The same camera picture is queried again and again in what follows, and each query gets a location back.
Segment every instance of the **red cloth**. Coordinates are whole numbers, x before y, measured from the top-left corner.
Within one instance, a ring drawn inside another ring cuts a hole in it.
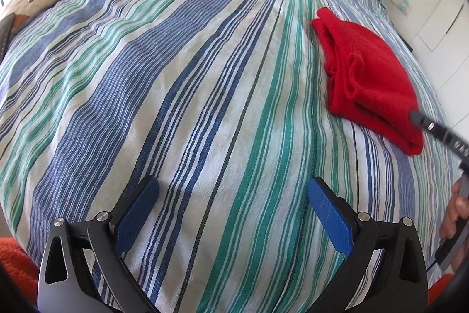
[[[428,291],[428,303],[431,304],[449,284],[453,275],[443,275]]]
[[[409,113],[417,96],[405,69],[391,48],[365,27],[338,19],[331,10],[317,10],[311,24],[324,49],[328,108],[331,114],[382,134],[404,153],[424,147],[421,129]]]
[[[19,290],[35,306],[38,302],[39,269],[12,237],[0,238],[0,261]]]

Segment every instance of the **metal screw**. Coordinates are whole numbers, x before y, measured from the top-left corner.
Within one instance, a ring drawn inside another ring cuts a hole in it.
[[[109,218],[109,213],[107,211],[98,212],[96,215],[97,221],[105,221],[107,218]]]
[[[61,226],[64,222],[65,222],[65,219],[64,219],[64,218],[57,218],[56,220],[54,220],[54,226],[55,226],[55,227],[59,227],[59,226]]]
[[[414,222],[412,221],[411,218],[408,218],[407,216],[402,218],[402,223],[404,223],[406,226],[410,227]]]
[[[370,220],[370,216],[366,212],[359,212],[357,216],[358,216],[358,219],[360,219],[361,221]]]

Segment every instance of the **pillow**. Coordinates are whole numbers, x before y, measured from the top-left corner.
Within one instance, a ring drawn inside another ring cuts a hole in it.
[[[59,0],[11,0],[3,9],[0,17],[0,63],[9,42],[25,26],[45,10],[53,7]]]

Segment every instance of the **striped bedspread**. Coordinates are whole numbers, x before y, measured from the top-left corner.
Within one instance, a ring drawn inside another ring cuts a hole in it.
[[[444,119],[381,0],[63,0],[31,23],[0,66],[0,200],[27,253],[152,174],[125,261],[158,309],[304,312],[343,260],[306,200],[322,176],[358,211],[411,217],[430,261],[457,163],[328,114],[323,6],[381,35]]]

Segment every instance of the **orange fabric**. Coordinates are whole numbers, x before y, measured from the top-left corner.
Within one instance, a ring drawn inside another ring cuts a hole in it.
[[[16,286],[36,306],[39,269],[12,237],[0,238],[0,261]]]
[[[453,278],[453,275],[443,275],[436,284],[434,284],[428,291],[428,303],[431,304],[438,295],[446,288],[448,283]]]
[[[23,15],[23,14],[20,14],[20,15],[16,15],[15,16],[15,20],[13,21],[13,25],[11,26],[11,28],[18,28],[19,26],[21,26],[25,21],[27,21],[30,17],[28,15]]]

